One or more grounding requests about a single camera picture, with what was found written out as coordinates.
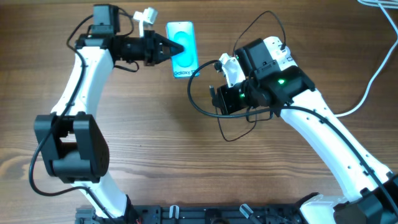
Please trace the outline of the teal screen Galaxy smartphone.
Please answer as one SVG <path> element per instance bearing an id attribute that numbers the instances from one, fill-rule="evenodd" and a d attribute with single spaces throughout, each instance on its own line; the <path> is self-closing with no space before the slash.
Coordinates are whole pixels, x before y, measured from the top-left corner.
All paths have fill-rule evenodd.
<path id="1" fill-rule="evenodd" d="M 165 29 L 169 40 L 183 46 L 183 52 L 171 58 L 173 76 L 175 78 L 191 77 L 192 73 L 199 67 L 193 22 L 168 22 Z"/>

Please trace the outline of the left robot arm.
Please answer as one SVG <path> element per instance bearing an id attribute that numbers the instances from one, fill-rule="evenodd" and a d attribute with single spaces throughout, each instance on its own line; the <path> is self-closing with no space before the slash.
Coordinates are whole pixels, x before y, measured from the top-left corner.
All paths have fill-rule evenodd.
<path id="1" fill-rule="evenodd" d="M 75 64 L 66 88 L 49 114 L 34 122 L 38 146 L 48 175 L 79 190 L 93 207 L 98 223 L 139 223 L 141 216 L 111 177 L 109 147 L 95 120 L 105 83 L 120 62 L 153 66 L 183 52 L 183 46 L 152 30 L 157 11 L 147 8 L 128 15 L 139 36 L 122 34 L 119 18 L 127 12 L 112 4 L 97 4 L 84 19 L 88 30 L 73 31 L 67 47 Z"/>

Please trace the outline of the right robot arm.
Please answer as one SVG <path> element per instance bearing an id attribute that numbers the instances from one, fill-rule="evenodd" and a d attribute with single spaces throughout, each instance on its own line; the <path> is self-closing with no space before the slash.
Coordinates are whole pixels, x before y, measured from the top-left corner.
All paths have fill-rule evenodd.
<path id="1" fill-rule="evenodd" d="M 372 156 L 329 109 L 314 82 L 277 37 L 223 54 L 215 69 L 226 84 L 211 90 L 224 116 L 267 108 L 311 145 L 342 195 L 309 195 L 298 203 L 307 223 L 396 223 L 397 175 Z"/>

